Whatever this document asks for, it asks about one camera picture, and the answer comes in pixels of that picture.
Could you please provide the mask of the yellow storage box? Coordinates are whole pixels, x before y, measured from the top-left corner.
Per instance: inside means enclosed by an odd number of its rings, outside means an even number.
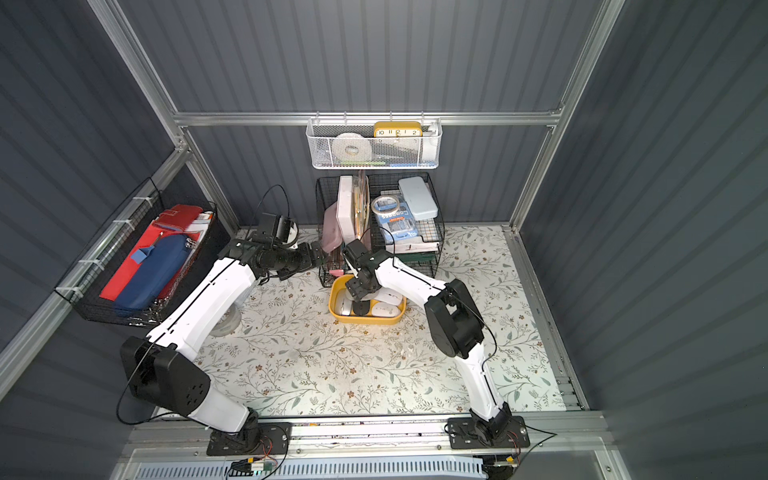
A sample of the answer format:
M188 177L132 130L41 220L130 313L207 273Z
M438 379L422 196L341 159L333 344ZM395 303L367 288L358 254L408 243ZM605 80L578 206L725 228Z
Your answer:
M361 325L394 325L401 320L407 305L403 295L382 288L356 301L347 289L347 283L352 279L354 276L347 274L337 278L332 285L328 308L337 320Z

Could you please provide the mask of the grey mouse with logo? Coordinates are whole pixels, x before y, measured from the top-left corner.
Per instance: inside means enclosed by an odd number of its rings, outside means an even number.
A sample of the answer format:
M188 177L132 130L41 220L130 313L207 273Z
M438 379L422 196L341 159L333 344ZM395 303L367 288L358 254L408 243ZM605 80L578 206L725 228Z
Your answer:
M338 296L334 307L334 313L338 316L350 316L354 313L353 306L353 299L344 295Z

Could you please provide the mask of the white mouse with orange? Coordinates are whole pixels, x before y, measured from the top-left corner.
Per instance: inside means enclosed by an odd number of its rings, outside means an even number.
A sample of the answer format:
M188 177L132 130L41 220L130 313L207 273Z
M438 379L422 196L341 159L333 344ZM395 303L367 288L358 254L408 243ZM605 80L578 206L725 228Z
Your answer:
M395 318L401 314L401 310L396 305L378 302L371 307L370 314L376 318Z

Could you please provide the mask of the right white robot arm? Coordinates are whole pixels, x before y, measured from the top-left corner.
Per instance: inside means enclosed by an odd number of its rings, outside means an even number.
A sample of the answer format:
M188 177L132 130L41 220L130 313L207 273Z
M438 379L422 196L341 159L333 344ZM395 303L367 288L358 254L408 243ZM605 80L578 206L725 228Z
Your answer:
M367 249L360 240L344 246L342 253L354 274L346 288L355 300L387 288L423 308L434 344L455 360L464 381L476 435L489 442L505 433L512 412L492 379L483 345L486 323L466 285L424 275L386 250Z

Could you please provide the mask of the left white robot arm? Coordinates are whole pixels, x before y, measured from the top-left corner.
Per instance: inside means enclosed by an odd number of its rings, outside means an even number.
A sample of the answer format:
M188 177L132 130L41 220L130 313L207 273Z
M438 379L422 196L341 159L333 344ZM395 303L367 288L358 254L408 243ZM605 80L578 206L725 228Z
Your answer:
M255 284L317 268L320 243L296 247L234 239L218 254L201 283L144 337L121 346L125 393L226 435L258 428L258 414L218 390L196 363L199 350L226 312Z

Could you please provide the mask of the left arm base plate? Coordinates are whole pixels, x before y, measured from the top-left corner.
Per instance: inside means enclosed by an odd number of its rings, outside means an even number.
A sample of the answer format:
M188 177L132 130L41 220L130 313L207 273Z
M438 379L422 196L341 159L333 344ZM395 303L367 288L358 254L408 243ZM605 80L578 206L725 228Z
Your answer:
M206 449L209 457L283 455L288 451L292 432L290 422L258 423L239 433L213 430Z

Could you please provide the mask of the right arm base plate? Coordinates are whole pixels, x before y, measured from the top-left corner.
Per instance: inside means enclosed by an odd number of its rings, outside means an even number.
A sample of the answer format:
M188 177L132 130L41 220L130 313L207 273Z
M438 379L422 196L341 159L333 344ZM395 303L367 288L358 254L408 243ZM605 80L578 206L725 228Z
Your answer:
M444 426L453 450L506 449L531 446L524 419L512 416L503 426L483 426L469 417L451 417Z

